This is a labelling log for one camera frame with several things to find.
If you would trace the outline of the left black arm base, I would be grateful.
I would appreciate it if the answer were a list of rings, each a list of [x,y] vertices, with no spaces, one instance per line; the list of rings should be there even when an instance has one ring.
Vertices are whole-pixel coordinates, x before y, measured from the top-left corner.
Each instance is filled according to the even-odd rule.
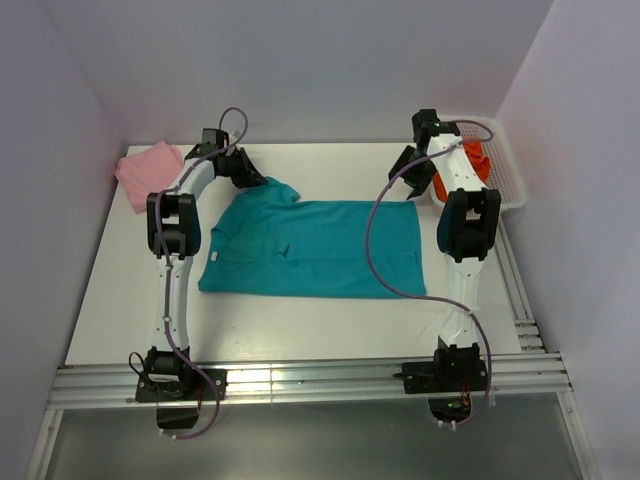
[[[204,373],[217,389],[214,392],[210,382],[194,372],[187,382],[140,381],[135,394],[138,403],[174,402],[174,401],[214,401],[223,400],[227,386],[227,371],[205,368]]]

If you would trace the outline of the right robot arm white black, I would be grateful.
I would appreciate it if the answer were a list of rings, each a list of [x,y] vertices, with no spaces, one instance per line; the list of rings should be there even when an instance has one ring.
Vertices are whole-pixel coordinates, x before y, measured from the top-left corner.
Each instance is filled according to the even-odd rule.
[[[501,194],[477,173],[458,122],[440,119],[434,109],[419,110],[411,122],[414,144],[405,147],[388,177],[403,180],[411,188],[410,198],[434,187],[435,177],[440,179],[445,198],[436,243],[454,304],[441,327],[438,349],[465,351],[478,344],[473,315],[478,309],[480,273],[495,243]]]

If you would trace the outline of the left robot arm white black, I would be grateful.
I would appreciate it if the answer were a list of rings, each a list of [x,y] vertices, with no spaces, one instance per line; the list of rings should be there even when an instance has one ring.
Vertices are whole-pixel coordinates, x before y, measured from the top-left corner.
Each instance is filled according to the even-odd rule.
[[[143,371],[148,382],[158,383],[172,399],[187,397],[195,386],[187,303],[191,268],[202,243],[197,201],[219,177],[230,179],[238,189],[267,183],[239,145],[244,136],[243,132],[205,129],[176,179],[147,197],[147,242],[157,259],[160,296],[154,340]]]

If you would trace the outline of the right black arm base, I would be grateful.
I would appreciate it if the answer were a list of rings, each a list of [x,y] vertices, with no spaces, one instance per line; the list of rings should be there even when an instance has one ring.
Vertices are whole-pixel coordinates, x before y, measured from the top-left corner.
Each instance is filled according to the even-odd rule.
[[[403,382],[406,394],[484,391],[490,379],[482,360],[405,362],[393,377]]]

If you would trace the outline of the teal t-shirt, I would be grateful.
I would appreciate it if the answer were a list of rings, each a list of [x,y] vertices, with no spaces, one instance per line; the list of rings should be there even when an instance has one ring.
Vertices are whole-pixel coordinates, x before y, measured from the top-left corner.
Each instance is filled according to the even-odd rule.
[[[303,201],[271,178],[235,196],[211,230],[206,293],[383,299],[426,292],[412,202]]]

